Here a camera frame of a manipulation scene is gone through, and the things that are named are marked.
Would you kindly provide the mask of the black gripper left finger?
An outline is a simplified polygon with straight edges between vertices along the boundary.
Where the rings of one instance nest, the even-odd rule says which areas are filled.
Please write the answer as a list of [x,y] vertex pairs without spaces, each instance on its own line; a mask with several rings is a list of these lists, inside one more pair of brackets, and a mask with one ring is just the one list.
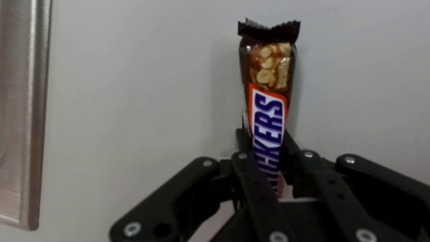
[[116,221],[109,242],[189,242],[225,202],[234,214],[210,242],[295,242],[292,222],[252,158],[249,133],[236,136],[238,152],[193,160]]

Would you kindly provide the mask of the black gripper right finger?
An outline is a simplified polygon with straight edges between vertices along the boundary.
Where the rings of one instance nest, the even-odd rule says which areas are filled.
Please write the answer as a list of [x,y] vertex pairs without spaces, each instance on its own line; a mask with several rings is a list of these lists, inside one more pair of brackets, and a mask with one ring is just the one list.
[[428,184],[354,154],[331,162],[289,133],[281,159],[293,198],[315,199],[340,242],[429,242]]

